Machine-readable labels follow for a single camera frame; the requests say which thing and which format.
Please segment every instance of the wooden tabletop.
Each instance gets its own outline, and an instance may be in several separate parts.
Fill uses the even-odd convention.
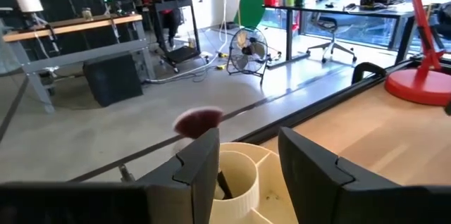
[[[378,85],[293,128],[401,185],[451,185],[451,117]],[[264,147],[275,152],[277,138]]]
[[[140,14],[124,16],[124,17],[114,17],[115,24],[123,24],[130,23],[134,21],[142,20],[142,16]],[[69,33],[69,32],[77,32],[82,30],[93,29],[97,27],[106,27],[111,25],[111,20],[109,16],[106,15],[98,15],[94,17],[94,20],[85,20],[83,18],[71,19],[71,20],[62,20],[55,23],[50,23],[50,26],[53,27],[56,35]],[[9,32],[8,34],[3,36],[3,40],[5,42],[16,42],[25,39],[32,39],[38,37],[47,37],[49,36],[50,30],[43,30],[42,27],[38,27],[35,31],[27,31],[27,32]]]

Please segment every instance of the wooden table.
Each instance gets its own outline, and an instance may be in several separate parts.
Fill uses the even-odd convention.
[[[293,128],[401,185],[451,185],[451,118],[377,85]],[[263,146],[278,151],[277,138]]]
[[[51,99],[47,93],[46,88],[41,83],[39,72],[45,68],[51,68],[56,66],[66,66],[73,63],[79,63],[87,61],[93,58],[100,58],[102,56],[108,56],[111,54],[126,54],[131,51],[140,50],[144,56],[146,63],[148,77],[150,79],[155,78],[150,53],[148,50],[148,41],[142,28],[142,16],[141,15],[128,15],[128,16],[116,16],[112,19],[109,16],[99,15],[95,16],[93,20],[86,21],[83,18],[64,20],[55,23],[49,23],[52,26],[54,34],[60,35],[69,32],[78,32],[83,30],[94,29],[98,27],[111,26],[111,21],[115,24],[131,23],[132,31],[136,31],[138,40],[132,40],[129,42],[117,43],[109,46],[103,46],[96,49],[90,49],[87,51],[75,52],[72,54],[66,54],[63,56],[57,56],[52,58],[41,59],[38,61],[31,61],[28,57],[23,45],[20,41],[33,38],[47,38],[51,36],[51,31],[43,27],[37,27],[34,30],[22,31],[22,32],[9,32],[4,35],[3,39],[7,45],[9,45],[16,55],[19,63],[22,66],[23,71],[26,73],[30,83],[35,88],[39,100],[44,104],[47,112],[54,112],[54,107],[51,103]]]

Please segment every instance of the black speaker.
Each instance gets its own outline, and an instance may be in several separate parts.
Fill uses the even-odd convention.
[[[142,95],[131,55],[86,61],[83,71],[92,95],[102,107]]]

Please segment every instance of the person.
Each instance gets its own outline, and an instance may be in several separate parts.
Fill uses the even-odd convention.
[[[152,0],[144,0],[144,5],[149,5],[152,2]],[[160,16],[160,24],[163,28],[169,29],[169,37],[168,37],[168,43],[171,48],[174,47],[174,37],[177,34],[178,26],[180,24],[180,9],[173,9],[173,10],[165,10],[158,12]],[[152,23],[154,25],[154,31],[156,35],[156,41],[159,43],[159,46],[165,51],[166,46],[164,42],[163,37],[163,29],[160,29],[158,27],[158,22],[156,17],[152,17]]]

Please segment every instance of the red desk lamp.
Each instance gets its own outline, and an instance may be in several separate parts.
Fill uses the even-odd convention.
[[[445,106],[451,100],[451,76],[440,73],[439,60],[444,52],[434,48],[428,17],[421,0],[413,0],[424,59],[415,69],[391,73],[385,89],[392,95],[419,104]]]

